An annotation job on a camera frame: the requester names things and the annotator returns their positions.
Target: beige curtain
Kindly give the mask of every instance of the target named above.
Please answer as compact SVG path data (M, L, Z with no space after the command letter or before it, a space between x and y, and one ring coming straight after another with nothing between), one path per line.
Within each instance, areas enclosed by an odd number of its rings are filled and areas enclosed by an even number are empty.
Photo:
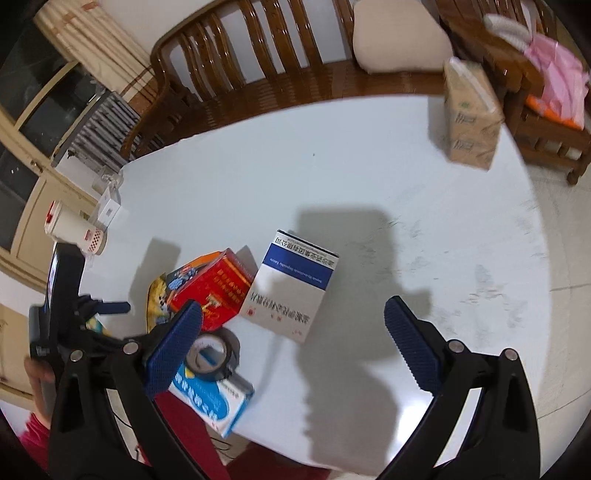
M134 99L135 103L154 101L150 56L98 2L49 0L35 16L35 23L130 105L134 106Z

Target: red box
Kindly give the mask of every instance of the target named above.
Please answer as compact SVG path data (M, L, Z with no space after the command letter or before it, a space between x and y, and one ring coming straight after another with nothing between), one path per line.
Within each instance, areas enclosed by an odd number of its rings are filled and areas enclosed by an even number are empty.
M187 300L198 301L203 312L201 330L211 332L238 314L253 279L228 248L176 291L169 305L177 312Z

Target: window pane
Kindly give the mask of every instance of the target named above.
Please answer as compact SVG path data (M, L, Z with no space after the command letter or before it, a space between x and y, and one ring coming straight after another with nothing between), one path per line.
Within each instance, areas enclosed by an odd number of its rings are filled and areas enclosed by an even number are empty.
M46 156L80 116L96 92L97 83L80 66L70 71L29 117L21 132Z
M0 144L0 247L10 250L18 222L38 180Z
M15 120L66 60L29 23L0 68L0 105Z

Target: door handle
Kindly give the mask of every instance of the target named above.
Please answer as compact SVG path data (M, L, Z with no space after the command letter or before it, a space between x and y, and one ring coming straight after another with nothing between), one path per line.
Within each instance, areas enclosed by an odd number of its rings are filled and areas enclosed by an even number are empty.
M43 173L43 166L35 160L31 160L31 167L35 167L39 170L39 173Z

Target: beige cushion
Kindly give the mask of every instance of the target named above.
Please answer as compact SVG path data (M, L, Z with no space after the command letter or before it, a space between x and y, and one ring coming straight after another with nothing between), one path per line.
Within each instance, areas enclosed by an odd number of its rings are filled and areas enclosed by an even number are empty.
M443 70L452 44L418 0L359 0L353 50L368 73Z

